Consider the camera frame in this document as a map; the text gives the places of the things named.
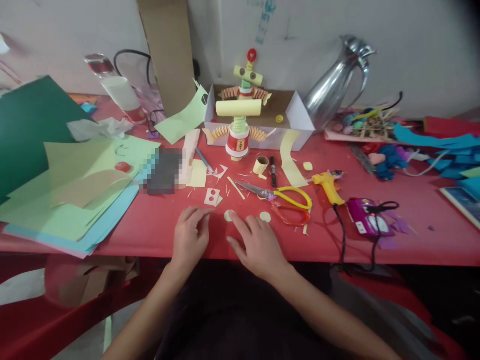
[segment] paper circle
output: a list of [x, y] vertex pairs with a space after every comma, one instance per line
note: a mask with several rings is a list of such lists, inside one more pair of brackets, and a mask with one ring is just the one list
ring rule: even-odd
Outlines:
[[262, 219], [264, 222], [267, 222], [267, 223], [272, 221], [272, 217], [266, 211], [264, 211], [260, 214], [260, 219]]
[[228, 223], [231, 223], [231, 222], [232, 222], [232, 219], [230, 218], [230, 214], [229, 214], [229, 212], [231, 212], [231, 211], [233, 211], [233, 210], [227, 210], [227, 211], [225, 211], [225, 215], [224, 215], [224, 216], [225, 216], [225, 220], [226, 220]]

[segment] purple device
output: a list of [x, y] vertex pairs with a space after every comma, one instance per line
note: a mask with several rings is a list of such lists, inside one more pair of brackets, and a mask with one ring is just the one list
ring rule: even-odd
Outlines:
[[379, 232], [377, 231], [377, 220], [375, 217], [378, 217], [378, 226], [380, 227], [381, 236], [395, 236], [395, 233], [381, 214], [373, 215], [368, 212], [368, 208], [377, 206], [375, 201], [365, 198], [351, 198], [347, 201], [346, 206], [348, 207], [350, 217], [355, 223], [360, 235], [368, 238], [376, 238]]

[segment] red label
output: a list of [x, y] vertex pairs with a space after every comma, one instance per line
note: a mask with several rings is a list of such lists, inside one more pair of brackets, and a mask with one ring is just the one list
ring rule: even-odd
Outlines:
[[236, 139], [230, 134], [228, 135], [228, 148], [240, 153], [249, 147], [249, 138], [250, 136], [247, 136], [244, 139]]

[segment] orange scissors handle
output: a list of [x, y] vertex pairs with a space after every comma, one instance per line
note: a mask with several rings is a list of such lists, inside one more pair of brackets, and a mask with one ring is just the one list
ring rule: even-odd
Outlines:
[[[297, 206], [294, 206], [294, 205], [289, 205], [289, 204], [281, 204], [277, 201], [272, 201], [271, 202], [271, 208], [273, 209], [273, 212], [275, 214], [277, 214], [280, 219], [283, 220], [283, 222], [287, 225], [292, 225], [294, 227], [302, 227], [302, 226], [305, 226], [306, 224], [308, 224], [308, 222], [310, 221], [310, 219], [312, 218], [310, 216], [310, 213], [308, 210], [305, 210], [305, 209], [302, 209], [300, 207], [297, 207]], [[301, 221], [301, 222], [293, 222], [293, 221], [290, 221], [288, 218], [285, 217], [285, 215], [280, 211], [280, 208], [281, 209], [287, 209], [287, 210], [293, 210], [293, 211], [296, 211], [296, 212], [300, 212], [300, 213], [303, 213], [305, 215], [305, 218]]]

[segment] cardboard box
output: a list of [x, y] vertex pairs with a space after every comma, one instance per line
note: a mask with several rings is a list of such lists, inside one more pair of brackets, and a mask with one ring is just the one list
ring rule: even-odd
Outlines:
[[[222, 101], [219, 94], [222, 90], [230, 87], [231, 86], [226, 85], [212, 85], [210, 88], [208, 101], [206, 103], [204, 125], [205, 128], [211, 132], [219, 127], [230, 125], [234, 120], [231, 116], [218, 116], [215, 110], [217, 101]], [[261, 107], [261, 115], [248, 116], [246, 122], [250, 127], [259, 128], [267, 134], [274, 129], [276, 129], [276, 131], [262, 142], [250, 139], [248, 146], [251, 149], [280, 150], [280, 145], [285, 132], [288, 129], [292, 129], [300, 132], [300, 136], [295, 141], [292, 151], [300, 151], [315, 131], [315, 127], [312, 124], [312, 120], [310, 119], [300, 95], [296, 91], [267, 91], [272, 95], [266, 106]], [[283, 116], [283, 122], [280, 124], [277, 124], [275, 121], [278, 115]], [[224, 136], [216, 140], [212, 146], [225, 147], [227, 140], [228, 136]]]

